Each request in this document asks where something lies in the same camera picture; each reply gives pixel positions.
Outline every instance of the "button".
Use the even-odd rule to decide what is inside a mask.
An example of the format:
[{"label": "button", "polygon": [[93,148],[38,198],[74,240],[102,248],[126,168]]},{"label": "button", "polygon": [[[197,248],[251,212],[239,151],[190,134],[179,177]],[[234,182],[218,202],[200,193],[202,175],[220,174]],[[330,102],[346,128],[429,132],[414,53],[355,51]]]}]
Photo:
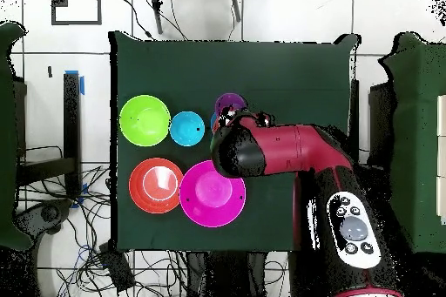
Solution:
[{"label": "button", "polygon": [[368,234],[366,224],[354,216],[344,218],[339,230],[346,240],[365,240]]},{"label": "button", "polygon": [[345,252],[349,255],[354,255],[358,252],[358,247],[356,247],[356,245],[353,243],[347,243],[347,245],[345,246]]},{"label": "button", "polygon": [[359,210],[356,206],[353,206],[353,207],[350,209],[350,212],[351,212],[353,215],[359,215],[360,210]]},{"label": "button", "polygon": [[345,215],[346,212],[347,212],[347,209],[344,209],[343,207],[339,207],[336,210],[336,215],[342,217]]},{"label": "button", "polygon": [[341,197],[341,203],[343,205],[350,205],[350,199],[348,199],[347,197]]},{"label": "button", "polygon": [[362,242],[362,243],[361,243],[361,250],[362,250],[364,253],[370,255],[371,253],[373,253],[373,246],[370,245],[370,244],[367,243],[367,242]]}]

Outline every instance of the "gray button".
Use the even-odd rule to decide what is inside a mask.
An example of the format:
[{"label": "gray button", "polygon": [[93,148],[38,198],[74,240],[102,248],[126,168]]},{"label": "gray button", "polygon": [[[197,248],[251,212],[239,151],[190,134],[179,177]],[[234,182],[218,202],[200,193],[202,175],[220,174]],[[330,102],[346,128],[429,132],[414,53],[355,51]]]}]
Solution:
[{"label": "gray button", "polygon": [[347,212],[347,210],[346,210],[345,208],[343,208],[343,207],[339,207],[339,208],[336,210],[336,215],[339,216],[339,217],[343,217],[343,216],[345,215],[346,212]]},{"label": "gray button", "polygon": [[341,197],[341,203],[343,205],[350,205],[350,200],[347,197]]},{"label": "gray button", "polygon": [[360,214],[360,211],[359,211],[359,209],[358,209],[356,206],[353,206],[353,207],[350,209],[350,212],[351,212],[353,215],[359,215],[359,214]]},{"label": "gray button", "polygon": [[366,224],[356,217],[349,216],[345,218],[339,230],[342,237],[346,240],[364,240],[367,238]]}]

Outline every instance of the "dark green table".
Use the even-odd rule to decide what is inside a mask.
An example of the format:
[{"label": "dark green table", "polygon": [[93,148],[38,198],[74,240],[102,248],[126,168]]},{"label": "dark green table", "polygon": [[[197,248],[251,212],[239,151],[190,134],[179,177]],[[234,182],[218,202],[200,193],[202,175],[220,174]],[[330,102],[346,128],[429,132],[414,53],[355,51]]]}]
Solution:
[{"label": "dark green table", "polygon": [[170,136],[154,147],[138,147],[118,131],[118,231],[121,250],[293,250],[294,175],[245,179],[247,201],[227,226],[205,228],[178,206],[153,215],[140,210],[128,179],[144,159],[170,159],[183,173],[210,159],[210,120],[217,97],[237,92],[252,111],[272,113],[278,124],[335,125],[347,131],[349,55],[356,35],[337,44],[228,42],[142,42],[114,32],[118,59],[118,111],[130,98],[153,95],[172,117],[195,111],[205,121],[205,137],[193,147]]}]

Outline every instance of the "white control panel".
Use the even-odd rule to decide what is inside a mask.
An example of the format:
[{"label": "white control panel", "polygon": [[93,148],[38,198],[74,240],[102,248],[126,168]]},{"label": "white control panel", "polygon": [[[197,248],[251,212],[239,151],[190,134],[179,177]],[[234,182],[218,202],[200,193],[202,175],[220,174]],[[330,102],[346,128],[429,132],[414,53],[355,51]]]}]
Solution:
[{"label": "white control panel", "polygon": [[339,257],[360,269],[376,267],[381,251],[362,202],[350,192],[337,192],[327,203],[328,220]]}]

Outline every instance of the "magenta bowl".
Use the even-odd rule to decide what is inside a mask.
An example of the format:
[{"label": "magenta bowl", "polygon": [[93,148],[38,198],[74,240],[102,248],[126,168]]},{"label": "magenta bowl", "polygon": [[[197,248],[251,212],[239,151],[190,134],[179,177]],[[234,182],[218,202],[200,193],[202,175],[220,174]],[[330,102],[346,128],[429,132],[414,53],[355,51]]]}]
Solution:
[{"label": "magenta bowl", "polygon": [[231,223],[243,210],[246,200],[242,178],[220,175],[212,160],[189,169],[179,186],[179,203],[183,211],[200,226],[216,228]]}]

